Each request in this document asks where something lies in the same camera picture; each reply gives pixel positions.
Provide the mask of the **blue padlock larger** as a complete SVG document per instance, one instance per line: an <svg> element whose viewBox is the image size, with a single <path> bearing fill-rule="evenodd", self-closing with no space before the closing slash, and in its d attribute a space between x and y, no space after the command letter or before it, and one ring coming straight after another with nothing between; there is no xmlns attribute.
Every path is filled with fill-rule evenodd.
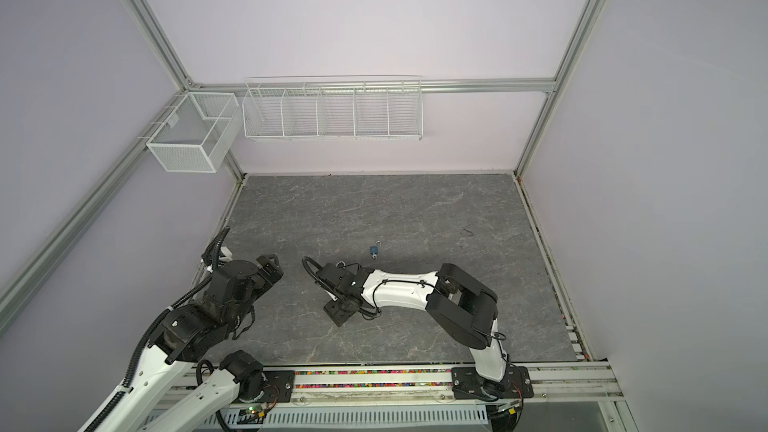
<svg viewBox="0 0 768 432"><path fill-rule="evenodd" d="M369 253L372 259L376 260L379 256L381 242L376 241L369 249Z"/></svg>

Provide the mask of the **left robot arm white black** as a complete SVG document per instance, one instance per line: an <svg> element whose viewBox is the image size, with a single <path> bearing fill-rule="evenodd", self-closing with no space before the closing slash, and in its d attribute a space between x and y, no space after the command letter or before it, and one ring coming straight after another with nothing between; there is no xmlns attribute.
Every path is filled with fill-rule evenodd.
<svg viewBox="0 0 768 432"><path fill-rule="evenodd" d="M123 380L82 430L136 430L178 378L234 335L244 316L252 314L254 302L284 275L274 254L250 262L224 261L214 253L204 263L206 277L153 320L132 352ZM162 419L178 431L192 430L236 400L260 400L270 387L263 365L236 351Z"/></svg>

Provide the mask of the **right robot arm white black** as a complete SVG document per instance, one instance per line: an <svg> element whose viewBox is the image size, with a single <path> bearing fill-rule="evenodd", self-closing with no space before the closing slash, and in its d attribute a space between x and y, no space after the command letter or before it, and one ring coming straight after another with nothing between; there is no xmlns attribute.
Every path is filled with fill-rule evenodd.
<svg viewBox="0 0 768 432"><path fill-rule="evenodd" d="M322 266L310 257L302 258L302 266L330 296L324 311L336 326L355 314L376 319L387 307L424 311L470 350L479 377L499 386L506 380L498 296L460 267L444 263L437 271L396 274L358 264Z"/></svg>

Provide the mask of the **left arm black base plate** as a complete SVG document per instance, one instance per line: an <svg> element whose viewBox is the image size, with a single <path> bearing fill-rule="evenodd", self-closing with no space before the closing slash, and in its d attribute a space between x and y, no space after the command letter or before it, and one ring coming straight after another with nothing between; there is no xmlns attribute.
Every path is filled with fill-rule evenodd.
<svg viewBox="0 0 768 432"><path fill-rule="evenodd" d="M288 403L295 378L296 372L288 369L257 372L240 383L238 400L243 403Z"/></svg>

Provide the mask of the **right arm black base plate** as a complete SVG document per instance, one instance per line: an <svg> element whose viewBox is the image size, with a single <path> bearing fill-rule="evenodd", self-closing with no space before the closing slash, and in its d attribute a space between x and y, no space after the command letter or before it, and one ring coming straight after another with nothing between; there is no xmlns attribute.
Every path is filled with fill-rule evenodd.
<svg viewBox="0 0 768 432"><path fill-rule="evenodd" d="M452 392L456 399L491 402L501 399L530 399L535 393L527 368L508 365L500 382L481 377L474 367L451 369Z"/></svg>

